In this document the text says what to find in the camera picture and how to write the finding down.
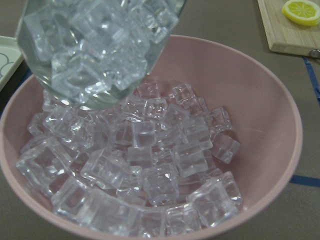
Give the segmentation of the metal ice scoop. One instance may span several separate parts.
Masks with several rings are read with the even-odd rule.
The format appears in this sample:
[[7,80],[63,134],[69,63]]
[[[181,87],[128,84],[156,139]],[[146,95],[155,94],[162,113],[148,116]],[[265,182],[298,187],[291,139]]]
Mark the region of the metal ice scoop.
[[16,38],[40,84],[63,104],[104,110],[149,75],[183,0],[28,0]]

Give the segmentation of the wooden cutting board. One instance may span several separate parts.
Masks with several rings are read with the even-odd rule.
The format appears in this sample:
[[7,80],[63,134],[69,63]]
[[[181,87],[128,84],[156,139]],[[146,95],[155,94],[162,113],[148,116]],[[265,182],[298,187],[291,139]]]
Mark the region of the wooden cutting board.
[[282,12],[285,0],[258,0],[270,51],[320,58],[320,26],[303,26]]

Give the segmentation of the lemon slice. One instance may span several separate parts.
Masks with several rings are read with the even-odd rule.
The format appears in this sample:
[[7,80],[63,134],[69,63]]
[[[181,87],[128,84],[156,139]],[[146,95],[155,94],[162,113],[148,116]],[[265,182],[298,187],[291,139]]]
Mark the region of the lemon slice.
[[288,0],[281,11],[287,19],[301,26],[315,27],[320,23],[320,6],[310,0]]

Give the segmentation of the pile of clear ice cubes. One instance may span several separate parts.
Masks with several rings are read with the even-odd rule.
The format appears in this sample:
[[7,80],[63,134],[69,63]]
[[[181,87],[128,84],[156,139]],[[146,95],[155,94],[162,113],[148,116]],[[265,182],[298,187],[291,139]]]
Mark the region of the pile of clear ice cubes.
[[236,216],[243,203],[229,164],[240,143],[224,107],[185,83],[155,81],[122,103],[85,112],[43,95],[16,168],[77,225],[124,237],[177,236]]

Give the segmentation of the pink bowl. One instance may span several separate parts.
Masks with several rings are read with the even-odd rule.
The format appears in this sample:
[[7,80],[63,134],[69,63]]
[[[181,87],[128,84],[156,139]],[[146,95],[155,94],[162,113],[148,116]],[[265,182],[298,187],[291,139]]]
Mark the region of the pink bowl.
[[[244,198],[243,210],[217,227],[179,235],[209,240],[245,223],[266,208],[291,179],[302,151],[299,110],[284,84],[266,67],[233,48],[189,36],[172,35],[151,79],[164,82],[162,93],[189,83],[210,108],[225,106],[241,146],[230,164]],[[20,149],[31,135],[27,124],[41,110],[43,87],[29,77],[13,94],[0,120],[0,167],[15,194],[37,215],[86,240],[115,236],[90,230],[51,212],[51,203],[29,188],[16,169]]]

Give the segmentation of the cream bear tray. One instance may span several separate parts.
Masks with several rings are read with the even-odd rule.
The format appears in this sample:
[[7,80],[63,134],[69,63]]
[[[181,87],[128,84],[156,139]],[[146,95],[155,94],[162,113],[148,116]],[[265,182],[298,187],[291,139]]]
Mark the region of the cream bear tray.
[[5,87],[23,61],[14,37],[0,36],[0,90]]

